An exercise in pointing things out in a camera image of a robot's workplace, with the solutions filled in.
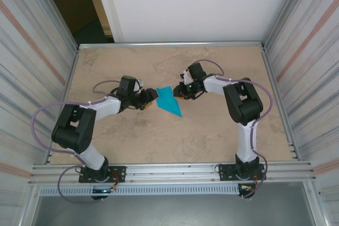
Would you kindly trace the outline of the aluminium table end rail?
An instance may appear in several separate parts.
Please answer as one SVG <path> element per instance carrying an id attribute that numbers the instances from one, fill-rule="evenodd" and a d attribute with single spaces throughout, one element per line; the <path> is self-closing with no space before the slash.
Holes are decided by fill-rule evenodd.
<path id="1" fill-rule="evenodd" d="M 104 48 L 175 48 L 175 47 L 261 47 L 260 41 L 210 41 L 210 42 L 135 42 L 80 44 L 79 50 Z"/>

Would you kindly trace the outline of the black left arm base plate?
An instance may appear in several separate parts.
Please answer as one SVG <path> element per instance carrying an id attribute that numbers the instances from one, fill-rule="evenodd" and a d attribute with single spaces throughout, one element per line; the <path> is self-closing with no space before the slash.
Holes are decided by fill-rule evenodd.
<path id="1" fill-rule="evenodd" d="M 126 166 L 105 166 L 100 170 L 92 170 L 87 167 L 79 172 L 80 183 L 124 183 Z"/>

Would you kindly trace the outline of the turquoise cloth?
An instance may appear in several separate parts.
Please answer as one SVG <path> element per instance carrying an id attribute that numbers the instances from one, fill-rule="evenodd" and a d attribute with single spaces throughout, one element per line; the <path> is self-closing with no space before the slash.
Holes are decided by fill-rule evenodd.
<path id="1" fill-rule="evenodd" d="M 163 88 L 156 88 L 158 98 L 156 99 L 157 106 L 160 109 L 166 110 L 174 115 L 182 117 L 182 113 L 177 100 L 173 95 L 173 91 L 170 86 Z"/>

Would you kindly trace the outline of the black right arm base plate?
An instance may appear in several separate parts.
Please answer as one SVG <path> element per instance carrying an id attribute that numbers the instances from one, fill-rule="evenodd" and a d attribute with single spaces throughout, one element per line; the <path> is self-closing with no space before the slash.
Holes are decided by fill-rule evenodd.
<path id="1" fill-rule="evenodd" d="M 253 167 L 240 168 L 237 164 L 220 164 L 218 165 L 218 173 L 221 181 L 242 180 L 251 181 L 256 176 L 258 180 L 266 180 L 264 175 L 265 168 L 263 164 Z"/>

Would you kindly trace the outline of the cream door frame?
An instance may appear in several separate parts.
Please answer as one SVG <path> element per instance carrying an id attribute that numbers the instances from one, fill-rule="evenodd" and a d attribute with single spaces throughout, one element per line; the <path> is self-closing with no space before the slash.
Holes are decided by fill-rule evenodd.
<path id="1" fill-rule="evenodd" d="M 125 39 L 114 0 L 92 0 L 92 2 L 104 35 L 115 43 L 124 43 Z"/>

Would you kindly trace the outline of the aluminium table side rail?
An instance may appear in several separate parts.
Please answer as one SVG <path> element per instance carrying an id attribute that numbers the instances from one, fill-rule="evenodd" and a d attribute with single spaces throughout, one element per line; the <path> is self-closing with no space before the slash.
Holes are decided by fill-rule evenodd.
<path id="1" fill-rule="evenodd" d="M 269 62 L 267 53 L 264 50 L 264 48 L 261 49 L 261 55 L 262 55 L 263 62 L 265 64 L 265 68 L 266 68 L 266 71 L 267 71 L 267 75 L 269 77 L 269 81 L 270 81 L 270 84 L 271 84 L 271 87 L 272 87 L 272 90 L 273 90 L 275 101 L 276 101 L 276 104 L 277 104 L 277 107 L 278 107 L 278 110 L 279 110 L 279 113 L 280 113 L 280 117 L 281 117 L 281 121 L 282 121 L 282 124 L 283 124 L 283 127 L 284 127 L 284 131 L 285 131 L 286 136 L 287 136 L 288 144 L 289 144 L 290 147 L 292 147 L 292 150 L 291 150 L 292 158 L 294 160 L 300 161 L 301 159 L 300 159 L 300 155 L 299 155 L 299 149 L 297 148 L 296 143 L 295 143 L 295 135 L 293 133 L 292 127 L 291 127 L 289 119 L 288 119 L 287 112 L 284 108 L 283 101 L 282 101 L 282 98 L 280 96 L 280 92 L 279 92 L 279 88 L 278 88 L 278 82 L 277 82 L 277 80 L 276 80 L 276 78 L 273 74 L 271 64 Z"/>
<path id="2" fill-rule="evenodd" d="M 76 68 L 76 64 L 77 64 L 77 61 L 78 61 L 78 57 L 79 57 L 79 51 L 74 56 L 74 60 L 72 62 L 72 67 L 71 67 L 69 75 L 68 75 L 68 77 L 66 79 L 66 85 L 64 87 L 62 97 L 58 100 L 58 102 L 65 102 L 65 101 L 67 101 L 69 90 L 70 90 L 70 86 L 72 84 L 73 75 L 74 75 L 75 68 Z M 48 143 L 48 148 L 49 149 L 47 150 L 47 155 L 46 155 L 46 159 L 45 159 L 44 165 L 50 163 L 52 155 L 56 153 L 54 151 L 54 150 L 57 150 L 56 146 L 57 145 L 53 141 L 51 141 L 51 140 L 49 141 L 49 143 Z"/>

